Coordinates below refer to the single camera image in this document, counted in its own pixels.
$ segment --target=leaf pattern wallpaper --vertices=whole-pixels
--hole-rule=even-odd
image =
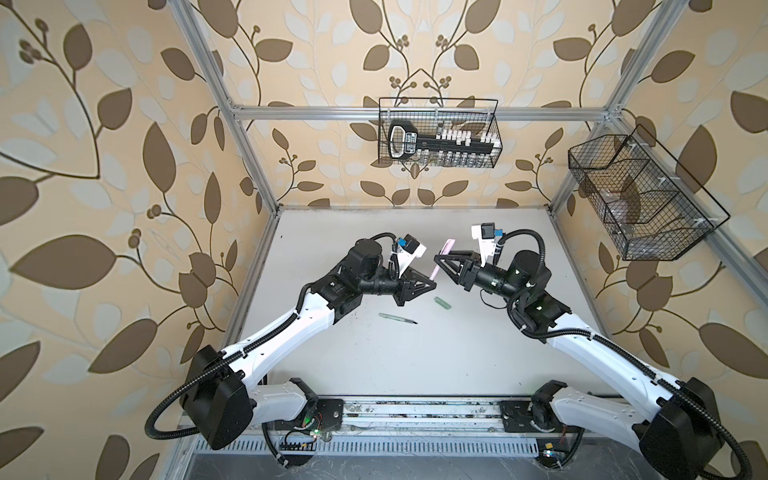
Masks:
[[[684,182],[703,184],[729,210],[722,228],[768,270],[768,5],[688,6],[624,114],[679,156],[690,175],[670,167]],[[707,382],[754,478],[768,478],[768,315],[705,243],[674,262],[621,261],[588,194],[575,191],[558,219],[614,339]],[[712,462],[725,475],[738,467],[729,455]]]
[[[660,1],[191,4],[238,104],[474,96],[512,107],[600,107]]]
[[[144,420],[220,343],[266,224],[157,6],[0,1],[3,478],[156,475]]]

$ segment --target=aluminum frame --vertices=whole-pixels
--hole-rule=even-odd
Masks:
[[[409,108],[408,110],[434,111],[441,108]],[[488,109],[462,109],[467,112],[486,112]],[[236,105],[232,113],[237,120],[336,120],[369,121],[379,119],[378,108],[355,107],[248,107]],[[497,121],[603,121],[608,116],[605,108],[542,108],[499,107]]]

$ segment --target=pink marker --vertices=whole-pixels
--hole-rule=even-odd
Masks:
[[[451,253],[451,249],[453,248],[453,244],[456,243],[456,240],[449,238],[445,241],[445,245],[443,246],[442,250],[440,250],[441,255],[448,255]],[[434,280],[437,276],[437,272],[440,271],[439,266],[435,266],[435,269],[432,271],[432,275],[429,276],[430,280]]]

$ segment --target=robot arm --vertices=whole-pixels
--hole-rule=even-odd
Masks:
[[[382,237],[393,242],[387,268],[376,242]],[[302,288],[296,308],[218,353],[209,345],[195,354],[187,381],[150,414],[144,431],[153,439],[200,433],[212,449],[221,449],[253,422],[293,420],[304,427],[304,420],[314,417],[318,399],[301,379],[276,386],[258,382],[300,344],[357,308],[363,295],[392,295],[403,306],[434,290],[435,282],[410,267],[425,250],[410,235],[382,233],[358,240],[331,271]],[[158,431],[154,423],[176,399],[195,427]]]
[[[539,252],[521,250],[507,270],[496,266],[504,242],[519,234],[536,238]],[[451,280],[467,291],[477,285],[503,297],[510,320],[524,335],[567,353],[629,402],[598,398],[552,380],[531,397],[534,427],[551,432],[575,425],[600,433],[640,452],[670,480],[694,480],[698,475],[720,478],[703,468],[727,442],[740,463],[735,478],[751,478],[749,460],[720,424],[712,389],[698,379],[681,382],[649,366],[599,335],[547,293],[551,272],[538,233],[502,234],[493,223],[484,223],[472,227],[472,237],[479,242],[480,254],[451,251],[435,256]],[[493,261],[486,263],[491,252]]]

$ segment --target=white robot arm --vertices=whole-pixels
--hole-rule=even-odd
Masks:
[[[493,223],[475,225],[472,237],[478,239],[480,253],[452,250],[435,255],[435,262],[465,290],[477,285],[506,299],[507,314],[524,335],[567,353],[628,402],[598,398],[552,380],[531,396],[535,428],[552,432],[574,425],[600,433],[640,452],[670,480],[720,478],[703,468],[727,442],[740,463],[734,478],[751,478],[749,460],[720,424],[712,389],[698,379],[681,382],[649,366],[550,296],[545,290],[551,272],[544,241],[533,230],[502,234],[495,241],[492,263],[486,263],[489,242],[499,233]],[[505,241],[521,234],[536,239],[538,253],[521,250],[508,269],[496,266]]]

